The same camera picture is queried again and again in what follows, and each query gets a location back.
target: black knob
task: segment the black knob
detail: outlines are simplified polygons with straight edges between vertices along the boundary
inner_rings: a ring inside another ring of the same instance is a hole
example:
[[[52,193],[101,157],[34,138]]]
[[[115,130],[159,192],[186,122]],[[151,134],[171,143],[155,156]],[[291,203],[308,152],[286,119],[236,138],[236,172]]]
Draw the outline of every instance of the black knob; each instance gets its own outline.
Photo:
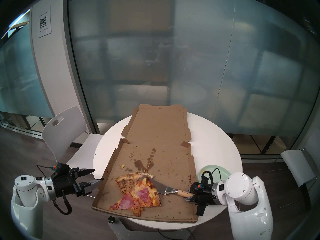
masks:
[[[115,220],[115,217],[110,216],[110,217],[108,218],[108,222],[111,223],[111,224],[113,224],[115,221],[116,221],[116,220]]]

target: chair handle hole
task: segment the chair handle hole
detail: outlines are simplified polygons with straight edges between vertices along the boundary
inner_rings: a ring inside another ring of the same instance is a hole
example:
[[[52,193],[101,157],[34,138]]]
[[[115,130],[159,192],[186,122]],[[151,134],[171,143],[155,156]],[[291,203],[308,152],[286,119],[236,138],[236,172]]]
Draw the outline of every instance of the chair handle hole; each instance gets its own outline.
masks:
[[[62,120],[63,120],[63,117],[61,116],[61,117],[57,118],[57,119],[52,123],[52,125],[53,125],[53,126],[56,126],[56,125],[58,125]]]

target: white table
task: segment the white table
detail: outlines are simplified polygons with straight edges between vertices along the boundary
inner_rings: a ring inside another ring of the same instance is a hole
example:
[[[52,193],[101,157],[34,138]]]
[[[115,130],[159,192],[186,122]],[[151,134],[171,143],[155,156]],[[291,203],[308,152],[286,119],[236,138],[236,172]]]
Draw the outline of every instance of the white table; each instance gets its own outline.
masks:
[[[129,123],[131,116],[119,121],[111,127],[100,140],[94,154],[93,168],[94,177],[102,177],[111,155],[118,147],[119,139],[123,128]],[[231,174],[242,172],[242,162],[240,154],[231,138],[218,126],[209,120],[198,115],[187,113],[188,126],[191,131],[191,153],[194,156],[194,163],[197,175],[199,171],[207,165],[218,165]],[[146,221],[129,218],[129,220],[151,228],[162,230],[180,230],[202,224],[222,212],[226,206],[210,205],[205,209],[204,215],[199,217],[198,222],[188,223],[166,223]]]

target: light green plate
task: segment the light green plate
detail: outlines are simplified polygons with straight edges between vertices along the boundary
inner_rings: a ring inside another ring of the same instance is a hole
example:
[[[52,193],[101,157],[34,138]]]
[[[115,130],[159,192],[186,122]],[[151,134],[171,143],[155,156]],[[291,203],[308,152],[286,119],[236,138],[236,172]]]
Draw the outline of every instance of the light green plate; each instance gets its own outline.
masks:
[[[199,172],[199,174],[198,174],[198,181],[201,182],[201,175],[202,175],[203,172],[209,171],[209,172],[212,173],[212,171],[214,171],[215,168],[218,168],[218,169],[220,170],[221,179],[222,179],[223,181],[225,181],[226,179],[228,179],[228,177],[231,175],[231,173],[230,173],[228,170],[226,170],[225,168],[223,168],[223,167],[220,167],[220,166],[218,166],[218,165],[208,165],[208,166],[203,167],[203,168],[200,170],[200,172]],[[219,175],[219,171],[218,171],[218,170],[216,170],[216,171],[213,173],[212,178],[213,178],[213,182],[219,182],[219,181],[220,181],[220,175]]]

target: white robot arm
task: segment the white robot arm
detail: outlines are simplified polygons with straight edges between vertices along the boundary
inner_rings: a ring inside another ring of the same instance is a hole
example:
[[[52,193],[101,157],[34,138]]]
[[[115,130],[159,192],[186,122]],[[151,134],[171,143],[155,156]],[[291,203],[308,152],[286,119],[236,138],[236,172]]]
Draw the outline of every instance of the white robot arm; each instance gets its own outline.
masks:
[[[259,177],[251,179],[244,173],[234,173],[226,181],[213,183],[212,174],[205,171],[201,183],[195,182],[190,192],[195,195],[186,200],[198,205],[197,215],[202,216],[208,205],[228,206],[231,229],[235,240],[271,239],[273,218],[268,195]],[[248,211],[239,211],[235,201],[257,206]]]
[[[69,165],[58,163],[52,170],[55,172],[50,178],[21,175],[14,180],[11,216],[17,228],[28,239],[42,238],[44,202],[52,200],[60,213],[70,214],[72,208],[66,195],[85,196],[103,181],[102,178],[81,182],[79,185],[75,182],[78,177],[90,174],[94,169],[70,169]],[[63,197],[67,212],[62,211],[57,205],[55,200],[59,197]]]

